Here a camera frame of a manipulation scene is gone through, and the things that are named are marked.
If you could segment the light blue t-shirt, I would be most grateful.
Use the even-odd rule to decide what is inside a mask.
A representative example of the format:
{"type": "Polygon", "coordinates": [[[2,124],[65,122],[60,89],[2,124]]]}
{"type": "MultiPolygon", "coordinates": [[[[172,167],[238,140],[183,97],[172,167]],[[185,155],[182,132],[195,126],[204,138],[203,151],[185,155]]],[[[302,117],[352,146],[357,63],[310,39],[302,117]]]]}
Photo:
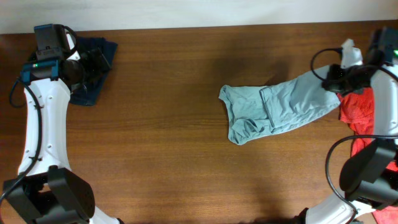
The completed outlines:
{"type": "Polygon", "coordinates": [[[272,86],[224,85],[219,99],[227,110],[228,139],[237,145],[300,128],[340,105],[311,71],[272,86]]]}

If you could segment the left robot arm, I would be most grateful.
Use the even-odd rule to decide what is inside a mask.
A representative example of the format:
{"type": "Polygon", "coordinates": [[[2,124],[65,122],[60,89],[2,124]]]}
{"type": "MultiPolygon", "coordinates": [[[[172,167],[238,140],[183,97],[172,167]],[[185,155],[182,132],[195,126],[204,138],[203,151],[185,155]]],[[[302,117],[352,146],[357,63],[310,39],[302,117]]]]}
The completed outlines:
{"type": "Polygon", "coordinates": [[[36,50],[17,82],[27,108],[25,148],[1,200],[29,224],[120,223],[96,206],[91,185],[72,172],[67,155],[69,104],[92,106],[112,67],[115,42],[84,38],[61,24],[34,29],[36,50]]]}

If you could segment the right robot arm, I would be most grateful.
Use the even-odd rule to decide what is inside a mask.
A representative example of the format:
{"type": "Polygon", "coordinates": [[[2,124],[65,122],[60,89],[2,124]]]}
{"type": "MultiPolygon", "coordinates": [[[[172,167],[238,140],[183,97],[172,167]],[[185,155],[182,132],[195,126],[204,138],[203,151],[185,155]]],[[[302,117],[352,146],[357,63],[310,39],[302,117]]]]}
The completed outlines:
{"type": "Polygon", "coordinates": [[[325,172],[333,195],[291,223],[356,223],[361,215],[397,206],[397,172],[387,168],[397,161],[397,29],[376,30],[363,63],[352,47],[334,51],[341,64],[331,66],[322,87],[342,96],[372,88],[374,132],[360,135],[371,143],[345,162],[338,188],[325,172]]]}

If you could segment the folded dark navy garment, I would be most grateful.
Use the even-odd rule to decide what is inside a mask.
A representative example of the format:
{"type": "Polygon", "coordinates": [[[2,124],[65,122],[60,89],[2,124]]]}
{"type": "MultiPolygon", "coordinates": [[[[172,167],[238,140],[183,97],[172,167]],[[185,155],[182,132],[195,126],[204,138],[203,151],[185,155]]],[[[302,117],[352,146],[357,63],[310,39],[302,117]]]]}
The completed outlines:
{"type": "MultiPolygon", "coordinates": [[[[112,68],[113,59],[118,47],[117,43],[110,42],[103,37],[90,37],[90,38],[78,37],[78,38],[82,43],[82,45],[85,47],[88,48],[100,47],[106,59],[111,64],[112,68]]],[[[39,88],[37,86],[32,86],[34,83],[38,82],[39,80],[47,80],[50,83],[55,83],[57,81],[60,81],[62,84],[66,85],[62,80],[51,81],[49,78],[38,79],[38,80],[34,79],[33,59],[35,59],[35,52],[32,54],[32,56],[30,56],[29,63],[24,65],[24,70],[21,72],[21,78],[23,80],[23,83],[29,87],[29,89],[25,90],[25,95],[29,103],[33,102],[34,99],[38,100],[40,97],[43,97],[43,94],[39,93],[39,88]]],[[[73,86],[66,85],[67,93],[70,94],[70,103],[80,106],[95,105],[109,72],[110,71],[106,72],[98,81],[95,81],[93,83],[87,83],[84,85],[73,85],[73,86]]]]}

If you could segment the red t-shirt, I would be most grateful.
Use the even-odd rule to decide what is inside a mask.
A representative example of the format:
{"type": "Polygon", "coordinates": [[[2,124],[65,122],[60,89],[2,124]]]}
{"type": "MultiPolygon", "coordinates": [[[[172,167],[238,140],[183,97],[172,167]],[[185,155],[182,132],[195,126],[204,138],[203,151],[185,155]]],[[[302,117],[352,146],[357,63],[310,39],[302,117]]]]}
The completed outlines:
{"type": "MultiPolygon", "coordinates": [[[[337,94],[340,100],[340,121],[346,123],[354,134],[372,134],[374,131],[374,95],[371,88],[361,94],[337,94]]],[[[373,212],[377,224],[397,224],[397,207],[387,207],[373,212]]]]}

